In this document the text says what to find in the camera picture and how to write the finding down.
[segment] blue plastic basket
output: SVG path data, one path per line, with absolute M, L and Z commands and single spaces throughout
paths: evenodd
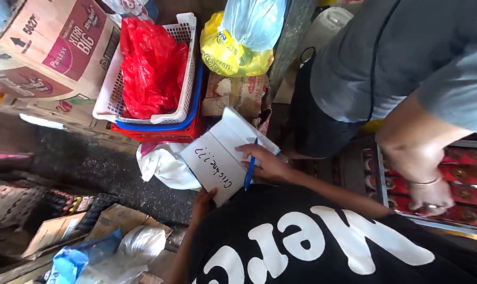
M 190 111 L 186 116 L 186 119 L 179 123 L 173 124 L 133 124 L 122 121 L 116 121 L 117 127 L 125 130 L 136 131 L 169 131 L 169 130 L 182 130 L 190 126 L 191 122 L 195 118 L 198 109 L 198 103 L 200 102 L 200 89 L 202 87 L 202 75 L 204 71 L 204 63 L 202 59 L 198 60 L 197 72 L 195 74 L 195 80 L 193 85 L 193 93 L 190 102 Z

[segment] white cloth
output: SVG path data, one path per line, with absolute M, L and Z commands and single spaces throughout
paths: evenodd
M 184 160 L 178 156 L 187 144 L 165 143 L 154 148 L 153 151 L 141 156 L 141 147 L 136 152 L 142 180 L 149 181 L 156 176 L 171 189 L 191 190 L 201 187 L 197 178 L 190 171 Z

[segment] blue plastic bag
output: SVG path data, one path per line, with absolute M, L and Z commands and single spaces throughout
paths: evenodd
M 84 268 L 115 254 L 121 243 L 121 228 L 114 232 L 72 247 L 63 247 L 53 257 L 48 284 L 74 284 Z
M 269 50 L 279 39 L 285 11 L 286 0 L 228 0 L 219 29 L 252 51 Z

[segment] gray shirt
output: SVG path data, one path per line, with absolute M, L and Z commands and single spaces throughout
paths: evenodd
M 477 132 L 477 0 L 367 0 L 321 50 L 310 89 L 335 120 L 367 120 L 377 35 L 373 119 L 417 89 L 425 111 Z

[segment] ring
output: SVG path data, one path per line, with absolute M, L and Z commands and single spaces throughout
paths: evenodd
M 438 205 L 435 205 L 435 204 L 426 204 L 426 207 L 431 208 L 431 209 L 442 208 L 442 206 L 438 206 Z

